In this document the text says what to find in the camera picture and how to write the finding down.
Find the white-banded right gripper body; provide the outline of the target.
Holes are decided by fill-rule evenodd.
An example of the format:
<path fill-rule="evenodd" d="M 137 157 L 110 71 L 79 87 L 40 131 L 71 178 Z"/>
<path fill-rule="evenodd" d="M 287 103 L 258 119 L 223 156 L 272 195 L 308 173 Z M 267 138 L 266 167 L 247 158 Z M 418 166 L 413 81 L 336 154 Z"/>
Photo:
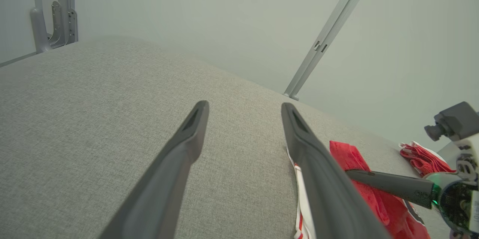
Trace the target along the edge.
<path fill-rule="evenodd" d="M 478 134 L 457 140 L 456 172 L 431 173 L 432 205 L 451 229 L 451 236 L 478 236 Z"/>

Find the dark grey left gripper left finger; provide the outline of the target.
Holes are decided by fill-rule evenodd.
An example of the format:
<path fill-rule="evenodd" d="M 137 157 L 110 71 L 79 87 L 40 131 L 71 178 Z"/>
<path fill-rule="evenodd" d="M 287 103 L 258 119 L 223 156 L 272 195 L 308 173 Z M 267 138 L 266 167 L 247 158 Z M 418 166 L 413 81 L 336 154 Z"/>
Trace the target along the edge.
<path fill-rule="evenodd" d="M 205 140 L 209 103 L 193 106 L 139 179 L 101 239 L 173 239 L 190 168 Z"/>

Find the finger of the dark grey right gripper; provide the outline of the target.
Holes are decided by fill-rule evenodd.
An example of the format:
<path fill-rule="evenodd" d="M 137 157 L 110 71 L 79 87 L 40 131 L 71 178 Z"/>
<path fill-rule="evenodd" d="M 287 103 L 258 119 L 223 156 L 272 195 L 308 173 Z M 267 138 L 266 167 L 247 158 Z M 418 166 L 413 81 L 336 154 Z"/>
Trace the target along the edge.
<path fill-rule="evenodd" d="M 437 201 L 436 185 L 426 179 L 365 170 L 345 171 L 350 179 L 431 209 Z"/>

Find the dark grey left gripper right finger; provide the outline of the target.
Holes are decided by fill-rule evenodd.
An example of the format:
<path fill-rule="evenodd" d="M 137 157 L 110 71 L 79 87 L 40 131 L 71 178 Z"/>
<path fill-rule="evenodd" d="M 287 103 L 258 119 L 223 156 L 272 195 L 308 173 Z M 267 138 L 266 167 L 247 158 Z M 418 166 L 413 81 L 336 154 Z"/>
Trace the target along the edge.
<path fill-rule="evenodd" d="M 281 118 L 298 189 L 295 238 L 390 238 L 293 104 L 282 104 Z"/>

